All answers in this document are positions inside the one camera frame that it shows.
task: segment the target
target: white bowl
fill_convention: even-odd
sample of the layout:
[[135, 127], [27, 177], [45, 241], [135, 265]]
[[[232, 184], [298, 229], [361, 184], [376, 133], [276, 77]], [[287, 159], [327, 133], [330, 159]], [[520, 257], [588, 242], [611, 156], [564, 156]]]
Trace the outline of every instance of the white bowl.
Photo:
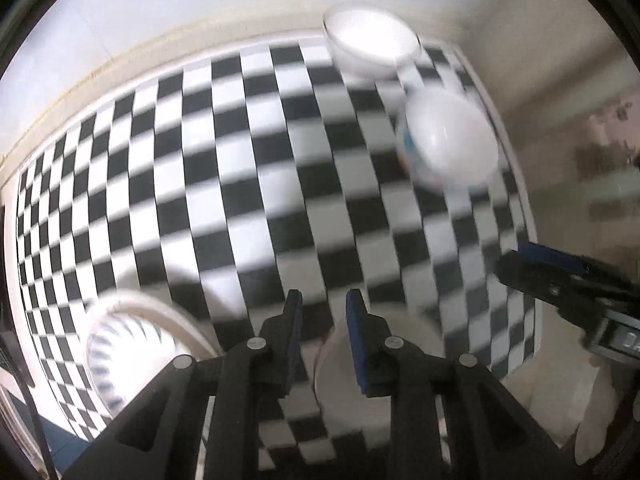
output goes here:
[[361, 5], [332, 7], [323, 17], [334, 63], [363, 78], [384, 78], [418, 59], [418, 35], [386, 10]]

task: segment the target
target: blue gripper pad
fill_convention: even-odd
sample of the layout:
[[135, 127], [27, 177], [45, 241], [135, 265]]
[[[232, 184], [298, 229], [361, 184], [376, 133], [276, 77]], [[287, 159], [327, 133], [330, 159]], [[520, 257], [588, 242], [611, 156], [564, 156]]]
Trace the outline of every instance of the blue gripper pad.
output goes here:
[[529, 262], [553, 265], [564, 269], [569, 274], [583, 276], [586, 272], [582, 261], [577, 256], [556, 251], [544, 245], [526, 242], [518, 245], [518, 252]]

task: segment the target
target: table surface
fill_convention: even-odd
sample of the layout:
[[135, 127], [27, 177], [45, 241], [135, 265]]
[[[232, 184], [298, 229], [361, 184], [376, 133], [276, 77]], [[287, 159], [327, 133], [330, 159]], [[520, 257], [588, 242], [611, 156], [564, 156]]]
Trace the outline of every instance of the table surface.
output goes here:
[[321, 36], [263, 38], [121, 88], [53, 136], [20, 174], [17, 263], [74, 431], [91, 440], [111, 420], [78, 334], [114, 287], [182, 306], [223, 349], [302, 292], [303, 363], [292, 394], [260, 407], [262, 468], [380, 443], [324, 418], [310, 384], [350, 288], [435, 323], [448, 356], [471, 351], [498, 378], [529, 358], [538, 307], [492, 273], [533, 232], [506, 136], [499, 171], [473, 191], [413, 186], [396, 157], [405, 91], [424, 84], [467, 95], [500, 127], [471, 73], [434, 44], [374, 83], [336, 70]]

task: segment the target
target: metal screw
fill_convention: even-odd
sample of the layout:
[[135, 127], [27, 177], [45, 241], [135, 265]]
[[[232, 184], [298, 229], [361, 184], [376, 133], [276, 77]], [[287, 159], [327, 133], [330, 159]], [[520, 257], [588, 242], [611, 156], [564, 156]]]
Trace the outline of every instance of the metal screw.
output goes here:
[[189, 368], [191, 363], [193, 363], [193, 357], [190, 355], [178, 355], [178, 357], [174, 359], [174, 368], [178, 370]]
[[404, 340], [401, 337], [392, 335], [385, 339], [385, 346], [387, 348], [393, 348], [397, 350], [399, 348], [402, 348], [403, 345], [404, 345]]
[[471, 354], [462, 354], [458, 358], [458, 361], [460, 361], [461, 365], [467, 368], [473, 368], [478, 364], [478, 359], [476, 358], [476, 356]]
[[246, 342], [246, 345], [251, 350], [259, 350], [260, 348], [267, 346], [267, 342], [261, 337], [252, 337]]

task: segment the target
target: white container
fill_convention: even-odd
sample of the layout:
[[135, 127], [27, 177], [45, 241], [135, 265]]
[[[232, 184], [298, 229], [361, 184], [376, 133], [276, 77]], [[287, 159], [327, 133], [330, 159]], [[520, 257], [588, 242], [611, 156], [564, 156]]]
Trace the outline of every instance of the white container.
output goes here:
[[410, 95], [396, 145], [412, 180], [434, 190], [484, 184], [498, 165], [498, 142], [482, 111], [440, 87]]
[[362, 5], [332, 7], [324, 32], [337, 67], [363, 78], [385, 78], [418, 59], [418, 35], [386, 10]]

